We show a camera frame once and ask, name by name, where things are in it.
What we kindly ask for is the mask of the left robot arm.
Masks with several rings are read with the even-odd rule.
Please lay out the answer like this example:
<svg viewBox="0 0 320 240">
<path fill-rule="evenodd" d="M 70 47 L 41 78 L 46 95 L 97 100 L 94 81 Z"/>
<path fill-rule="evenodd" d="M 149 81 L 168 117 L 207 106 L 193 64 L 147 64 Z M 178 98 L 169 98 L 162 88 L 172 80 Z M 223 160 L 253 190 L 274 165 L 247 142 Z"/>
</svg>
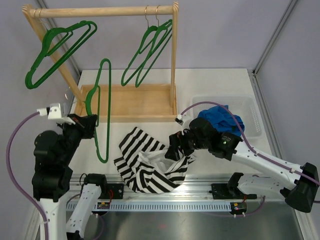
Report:
<svg viewBox="0 0 320 240">
<path fill-rule="evenodd" d="M 35 141 L 35 173 L 32 177 L 33 197 L 42 210 L 46 240 L 82 240 L 86 225 L 98 199 L 108 194 L 106 176 L 90 173 L 84 178 L 78 203 L 66 218 L 67 193 L 73 170 L 69 164 L 81 140 L 95 136 L 97 115 L 69 114 L 61 124 L 62 133 L 47 130 Z"/>
</svg>

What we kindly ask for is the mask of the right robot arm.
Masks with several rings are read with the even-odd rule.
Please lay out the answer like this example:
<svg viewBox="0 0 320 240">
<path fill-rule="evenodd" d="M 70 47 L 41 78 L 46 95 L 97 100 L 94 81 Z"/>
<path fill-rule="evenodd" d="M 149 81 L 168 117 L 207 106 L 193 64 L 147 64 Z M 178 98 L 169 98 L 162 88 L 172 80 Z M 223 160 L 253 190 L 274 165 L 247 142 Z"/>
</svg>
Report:
<svg viewBox="0 0 320 240">
<path fill-rule="evenodd" d="M 250 146 L 244 137 L 218 132 L 206 119 L 190 121 L 187 128 L 169 136 L 165 158 L 178 161 L 195 150 L 207 150 L 219 159 L 246 165 L 263 176 L 235 172 L 227 183 L 232 198 L 262 195 L 285 201 L 293 209 L 310 213 L 320 186 L 317 167 L 292 163 Z"/>
</svg>

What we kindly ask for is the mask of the blue tank top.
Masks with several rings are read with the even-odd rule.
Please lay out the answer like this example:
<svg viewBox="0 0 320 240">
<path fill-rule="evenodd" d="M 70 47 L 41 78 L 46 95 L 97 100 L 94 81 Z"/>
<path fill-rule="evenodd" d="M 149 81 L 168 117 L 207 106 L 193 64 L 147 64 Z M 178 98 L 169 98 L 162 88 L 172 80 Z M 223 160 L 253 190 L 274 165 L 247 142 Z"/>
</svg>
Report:
<svg viewBox="0 0 320 240">
<path fill-rule="evenodd" d="M 197 117 L 209 121 L 219 133 L 228 132 L 239 137 L 242 135 L 233 117 L 221 106 L 202 110 Z"/>
</svg>

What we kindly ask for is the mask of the striped black white tank top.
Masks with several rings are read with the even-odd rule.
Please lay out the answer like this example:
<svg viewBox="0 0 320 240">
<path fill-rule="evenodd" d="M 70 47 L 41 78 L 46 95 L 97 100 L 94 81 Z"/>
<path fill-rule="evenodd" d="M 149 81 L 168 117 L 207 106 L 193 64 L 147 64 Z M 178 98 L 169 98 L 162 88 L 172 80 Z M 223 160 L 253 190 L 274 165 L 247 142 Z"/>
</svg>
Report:
<svg viewBox="0 0 320 240">
<path fill-rule="evenodd" d="M 168 147 L 137 126 L 118 145 L 114 165 L 125 185 L 135 193 L 168 193 L 184 183 L 194 156 L 178 161 L 165 158 Z"/>
</svg>

